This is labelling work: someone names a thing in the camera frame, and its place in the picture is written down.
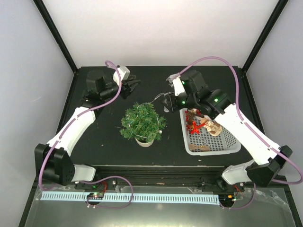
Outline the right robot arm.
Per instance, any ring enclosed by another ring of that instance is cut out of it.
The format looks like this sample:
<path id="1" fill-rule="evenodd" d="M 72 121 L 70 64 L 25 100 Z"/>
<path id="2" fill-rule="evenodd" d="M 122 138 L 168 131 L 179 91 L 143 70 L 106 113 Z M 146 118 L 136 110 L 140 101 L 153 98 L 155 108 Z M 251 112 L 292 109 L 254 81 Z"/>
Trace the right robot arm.
<path id="1" fill-rule="evenodd" d="M 166 79 L 174 91 L 166 94 L 163 105 L 170 111 L 197 109 L 211 121 L 228 130 L 250 153 L 252 160 L 227 167 L 215 179 L 216 187 L 225 191 L 232 184 L 253 182 L 267 187 L 292 155 L 288 146 L 279 146 L 264 135 L 232 103 L 223 91 L 211 90 L 202 74 L 191 70 L 183 75 L 173 74 Z"/>

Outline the white plastic basket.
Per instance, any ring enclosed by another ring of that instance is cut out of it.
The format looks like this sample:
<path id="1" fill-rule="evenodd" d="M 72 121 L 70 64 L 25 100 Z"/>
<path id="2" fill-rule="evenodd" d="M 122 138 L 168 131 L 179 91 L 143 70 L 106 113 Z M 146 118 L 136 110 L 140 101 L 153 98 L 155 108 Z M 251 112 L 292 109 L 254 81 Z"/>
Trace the white plastic basket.
<path id="1" fill-rule="evenodd" d="M 185 150 L 188 154 L 192 156 L 214 156 L 214 155 L 226 155 L 231 153 L 236 153 L 240 151 L 240 142 L 225 128 L 223 128 L 222 133 L 217 136 L 211 136 L 206 128 L 201 128 L 199 134 L 190 134 L 186 128 L 186 109 L 179 111 L 181 127 L 184 139 Z M 201 118 L 195 117 L 195 122 L 197 125 L 200 123 Z M 196 145 L 207 145 L 210 148 L 208 152 L 192 152 L 189 150 L 189 143 Z"/>

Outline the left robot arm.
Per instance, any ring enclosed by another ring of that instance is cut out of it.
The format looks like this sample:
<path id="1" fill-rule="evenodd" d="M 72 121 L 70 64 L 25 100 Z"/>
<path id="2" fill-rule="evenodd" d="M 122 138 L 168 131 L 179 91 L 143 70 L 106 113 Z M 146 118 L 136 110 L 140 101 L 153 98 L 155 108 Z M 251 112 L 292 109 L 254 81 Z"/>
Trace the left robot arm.
<path id="1" fill-rule="evenodd" d="M 139 83 L 126 66 L 117 67 L 112 76 L 101 70 L 88 72 L 86 89 L 71 118 L 51 140 L 35 148 L 39 187 L 43 181 L 63 186 L 85 181 L 91 189 L 101 185 L 102 178 L 94 167 L 73 163 L 72 151 L 102 109 L 118 96 L 126 99 Z"/>

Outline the small green christmas tree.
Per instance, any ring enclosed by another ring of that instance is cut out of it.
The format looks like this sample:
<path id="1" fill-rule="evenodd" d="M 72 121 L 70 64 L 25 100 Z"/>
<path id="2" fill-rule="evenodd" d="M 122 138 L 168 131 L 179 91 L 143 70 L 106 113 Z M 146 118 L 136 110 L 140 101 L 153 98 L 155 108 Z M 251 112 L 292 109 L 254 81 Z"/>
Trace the small green christmas tree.
<path id="1" fill-rule="evenodd" d="M 147 148 L 154 141 L 161 140 L 166 119 L 156 112 L 152 103 L 135 103 L 126 110 L 121 125 L 120 134 L 125 139 L 134 139 L 141 147 Z"/>

